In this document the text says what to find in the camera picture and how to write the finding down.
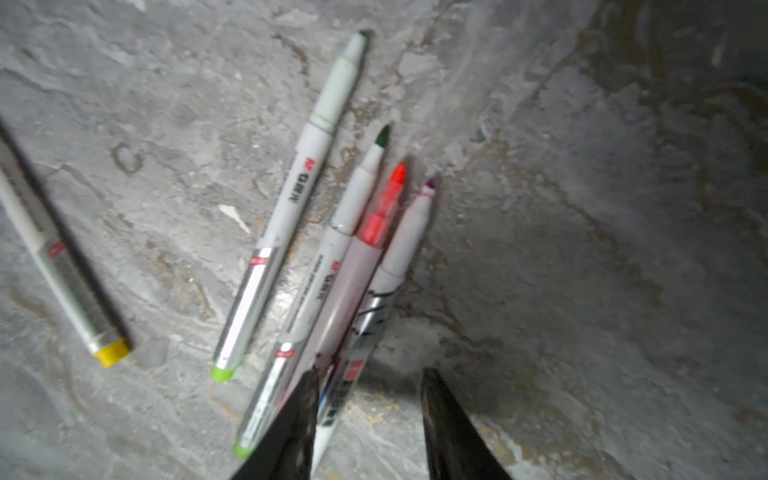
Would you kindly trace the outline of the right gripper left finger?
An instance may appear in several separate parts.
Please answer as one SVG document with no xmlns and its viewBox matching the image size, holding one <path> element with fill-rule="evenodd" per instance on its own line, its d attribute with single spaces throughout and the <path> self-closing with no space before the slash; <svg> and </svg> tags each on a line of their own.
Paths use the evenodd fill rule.
<svg viewBox="0 0 768 480">
<path fill-rule="evenodd" d="M 309 479 L 319 404 L 316 369 L 306 371 L 233 480 Z"/>
</svg>

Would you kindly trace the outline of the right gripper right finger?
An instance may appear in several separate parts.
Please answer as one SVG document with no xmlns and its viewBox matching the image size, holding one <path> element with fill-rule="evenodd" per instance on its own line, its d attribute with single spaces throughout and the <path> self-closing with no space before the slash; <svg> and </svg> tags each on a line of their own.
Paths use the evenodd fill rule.
<svg viewBox="0 0 768 480">
<path fill-rule="evenodd" d="M 419 394 L 431 479 L 511 479 L 437 369 L 423 369 Z"/>
</svg>

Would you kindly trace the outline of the pink pen red tip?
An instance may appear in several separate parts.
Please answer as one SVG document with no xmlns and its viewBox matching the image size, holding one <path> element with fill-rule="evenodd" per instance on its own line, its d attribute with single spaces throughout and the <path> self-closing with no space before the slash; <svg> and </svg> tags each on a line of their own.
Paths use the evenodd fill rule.
<svg viewBox="0 0 768 480">
<path fill-rule="evenodd" d="M 383 253 L 407 177 L 402 161 L 368 209 L 366 219 L 353 238 L 309 339 L 289 381 L 291 393 L 304 372 L 317 369 L 323 378 L 338 351 L 353 316 L 365 294 Z"/>
</svg>

